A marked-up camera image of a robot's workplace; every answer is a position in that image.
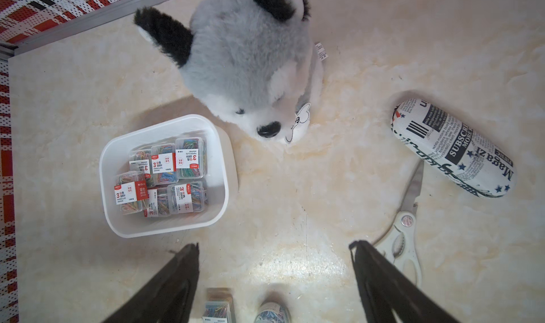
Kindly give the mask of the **square paper clip box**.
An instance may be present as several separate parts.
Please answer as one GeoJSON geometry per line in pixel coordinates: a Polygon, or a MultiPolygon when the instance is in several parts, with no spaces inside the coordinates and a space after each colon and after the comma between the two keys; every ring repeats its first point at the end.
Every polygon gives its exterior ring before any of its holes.
{"type": "Polygon", "coordinates": [[[202,315],[203,323],[235,323],[234,298],[230,288],[210,287],[202,315]]]}

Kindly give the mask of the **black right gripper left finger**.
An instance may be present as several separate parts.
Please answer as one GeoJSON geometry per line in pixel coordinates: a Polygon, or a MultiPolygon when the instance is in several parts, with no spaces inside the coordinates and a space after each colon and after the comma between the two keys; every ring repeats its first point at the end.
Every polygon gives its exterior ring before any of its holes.
{"type": "Polygon", "coordinates": [[[106,322],[188,322],[200,275],[200,249],[190,243],[106,322]]]}

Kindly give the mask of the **round clear paper clip jar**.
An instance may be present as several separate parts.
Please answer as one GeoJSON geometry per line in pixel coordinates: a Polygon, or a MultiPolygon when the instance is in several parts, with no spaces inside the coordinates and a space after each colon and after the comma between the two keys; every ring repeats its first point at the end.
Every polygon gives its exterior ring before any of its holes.
{"type": "Polygon", "coordinates": [[[291,323],[288,309],[280,303],[269,301],[263,303],[254,320],[255,323],[291,323]]]}

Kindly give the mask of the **white plastic storage box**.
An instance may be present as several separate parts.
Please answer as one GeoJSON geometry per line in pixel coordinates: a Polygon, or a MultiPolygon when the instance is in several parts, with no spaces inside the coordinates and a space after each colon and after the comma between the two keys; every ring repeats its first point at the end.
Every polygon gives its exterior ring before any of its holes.
{"type": "Polygon", "coordinates": [[[224,215],[238,193],[234,152],[227,133],[207,118],[190,114],[130,132],[112,139],[102,151],[99,161],[104,215],[111,230],[130,239],[155,234],[199,229],[211,226],[224,215]],[[123,215],[115,204],[114,178],[129,169],[129,152],[161,140],[183,134],[204,138],[207,147],[208,208],[200,214],[182,214],[164,219],[146,219],[143,215],[123,215]]]}

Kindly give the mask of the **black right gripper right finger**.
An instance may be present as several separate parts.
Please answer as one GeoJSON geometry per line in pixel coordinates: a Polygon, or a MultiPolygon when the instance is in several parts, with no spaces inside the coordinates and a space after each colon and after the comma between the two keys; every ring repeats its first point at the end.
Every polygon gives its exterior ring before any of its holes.
{"type": "Polygon", "coordinates": [[[456,322],[411,283],[368,241],[349,245],[368,322],[456,322]]]}

